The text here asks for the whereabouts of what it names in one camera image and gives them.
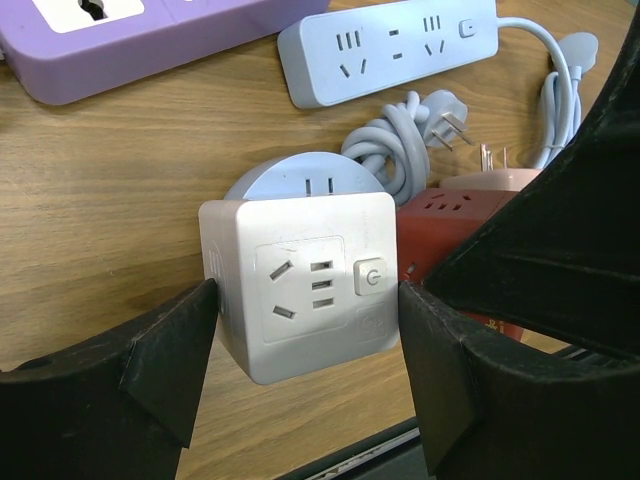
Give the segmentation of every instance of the purple box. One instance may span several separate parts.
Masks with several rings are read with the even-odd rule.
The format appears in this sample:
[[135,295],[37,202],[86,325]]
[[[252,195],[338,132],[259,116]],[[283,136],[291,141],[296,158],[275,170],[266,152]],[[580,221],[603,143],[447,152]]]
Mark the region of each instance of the purple box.
[[277,33],[329,2],[142,0],[137,15],[56,33],[32,0],[1,0],[0,50],[32,97],[63,105]]

